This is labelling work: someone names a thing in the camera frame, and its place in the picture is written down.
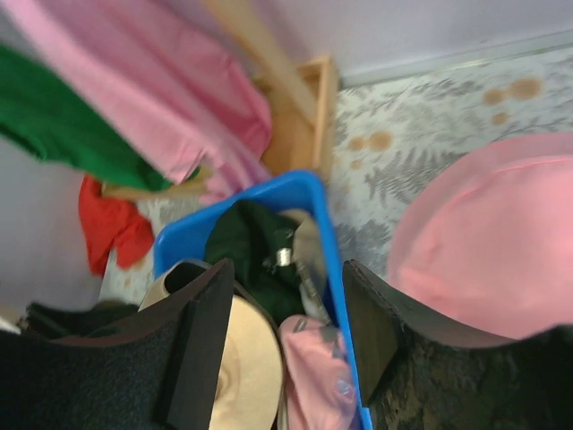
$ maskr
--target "pink fabric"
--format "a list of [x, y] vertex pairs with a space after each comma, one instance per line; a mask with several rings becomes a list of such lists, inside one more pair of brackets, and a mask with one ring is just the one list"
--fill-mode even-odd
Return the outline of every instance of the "pink fabric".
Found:
[[55, 70], [181, 183], [203, 158], [212, 200], [269, 178], [266, 100], [219, 45], [151, 0], [0, 0]]
[[398, 224], [390, 285], [523, 339], [573, 323], [573, 133], [492, 143], [432, 181]]
[[356, 412], [356, 389], [340, 330], [294, 315], [278, 331], [288, 370], [288, 428], [348, 430]]

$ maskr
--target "straw hat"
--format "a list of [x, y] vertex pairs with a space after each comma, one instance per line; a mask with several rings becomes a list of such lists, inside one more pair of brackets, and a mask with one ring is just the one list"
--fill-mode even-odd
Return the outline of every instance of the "straw hat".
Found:
[[[202, 262], [176, 264], [153, 283], [140, 310], [170, 292], [176, 293], [205, 267]], [[272, 327], [253, 305], [234, 296], [210, 429], [270, 429], [277, 415], [282, 384], [283, 364]]]

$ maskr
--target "green cloth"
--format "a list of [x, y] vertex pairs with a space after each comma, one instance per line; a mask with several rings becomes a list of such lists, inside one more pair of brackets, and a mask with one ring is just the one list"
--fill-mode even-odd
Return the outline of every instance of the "green cloth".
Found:
[[151, 191], [171, 185], [47, 68], [2, 46], [0, 62], [0, 134], [99, 180]]
[[277, 266], [277, 251], [293, 248], [297, 227], [257, 202], [240, 200], [221, 215], [205, 245], [205, 261], [232, 260], [236, 280], [277, 325], [304, 314], [296, 266]]

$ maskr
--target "wooden furniture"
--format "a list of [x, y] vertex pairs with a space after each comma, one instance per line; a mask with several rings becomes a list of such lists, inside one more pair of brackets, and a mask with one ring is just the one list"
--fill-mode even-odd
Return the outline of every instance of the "wooden furniture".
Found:
[[[263, 24], [249, 0], [200, 0], [227, 33], [261, 68], [253, 83], [267, 96], [273, 136], [262, 156], [272, 175], [299, 168], [328, 182], [335, 138], [338, 73], [329, 56], [296, 67]], [[200, 194], [210, 172], [201, 173], [161, 193], [106, 184], [102, 195], [139, 200], [159, 195]]]

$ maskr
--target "blue plastic basket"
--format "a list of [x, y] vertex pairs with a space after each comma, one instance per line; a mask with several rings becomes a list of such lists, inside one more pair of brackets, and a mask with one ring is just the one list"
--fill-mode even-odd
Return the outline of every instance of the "blue plastic basket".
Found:
[[[207, 238], [218, 217], [240, 199], [254, 200], [272, 211], [303, 209], [313, 215], [321, 233], [321, 242], [329, 275], [329, 292], [324, 297], [325, 306], [331, 314], [334, 310], [333, 315], [336, 317], [336, 323], [344, 335], [348, 351], [348, 363], [358, 390], [355, 352], [350, 336], [342, 284], [342, 261], [338, 254], [337, 239], [329, 218], [324, 188], [316, 175], [307, 171], [286, 173], [166, 226], [159, 233], [155, 242], [155, 276], [160, 276], [183, 259], [203, 260]], [[360, 415], [363, 429], [372, 430], [370, 412], [362, 405], [360, 405]]]

